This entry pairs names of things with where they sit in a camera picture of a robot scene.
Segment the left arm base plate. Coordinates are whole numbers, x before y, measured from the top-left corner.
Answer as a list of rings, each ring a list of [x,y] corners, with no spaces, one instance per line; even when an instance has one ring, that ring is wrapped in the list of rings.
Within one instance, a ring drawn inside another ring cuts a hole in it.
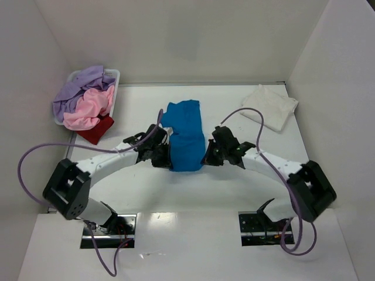
[[[94,249],[90,229],[98,249],[115,249],[124,242],[123,248],[134,248],[136,222],[136,214],[119,214],[115,225],[109,228],[90,222],[90,228],[83,227],[80,249]]]

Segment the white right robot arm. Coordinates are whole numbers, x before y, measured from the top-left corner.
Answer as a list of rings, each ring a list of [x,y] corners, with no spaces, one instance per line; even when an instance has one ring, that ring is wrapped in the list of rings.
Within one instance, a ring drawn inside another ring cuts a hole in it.
[[[222,166],[225,161],[287,187],[288,197],[272,198],[258,209],[267,222],[298,215],[306,222],[314,222],[337,199],[334,188],[318,163],[285,160],[260,150],[253,143],[240,143],[228,127],[217,126],[209,139],[202,164]]]

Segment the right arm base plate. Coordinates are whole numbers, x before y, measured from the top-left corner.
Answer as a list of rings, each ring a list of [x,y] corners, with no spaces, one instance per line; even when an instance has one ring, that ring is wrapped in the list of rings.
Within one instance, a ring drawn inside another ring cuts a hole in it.
[[[238,214],[242,246],[271,246],[281,243],[281,232],[287,219],[278,222],[270,221],[266,216],[256,212]]]

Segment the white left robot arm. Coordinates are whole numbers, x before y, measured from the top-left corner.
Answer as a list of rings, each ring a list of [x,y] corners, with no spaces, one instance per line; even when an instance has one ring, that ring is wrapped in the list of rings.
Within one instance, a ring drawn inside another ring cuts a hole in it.
[[[152,124],[146,132],[124,139],[111,153],[72,162],[61,160],[44,191],[43,198],[67,220],[95,224],[104,233],[112,232],[120,217],[108,204],[90,198],[90,189],[102,179],[139,162],[150,160],[153,167],[170,169],[172,128]]]

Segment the blue t shirt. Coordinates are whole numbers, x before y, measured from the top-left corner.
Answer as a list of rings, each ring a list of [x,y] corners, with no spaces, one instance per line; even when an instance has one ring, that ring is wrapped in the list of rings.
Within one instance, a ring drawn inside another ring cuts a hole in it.
[[[196,172],[202,168],[206,142],[202,130],[200,102],[197,100],[169,103],[161,124],[171,128],[171,162],[173,172]]]

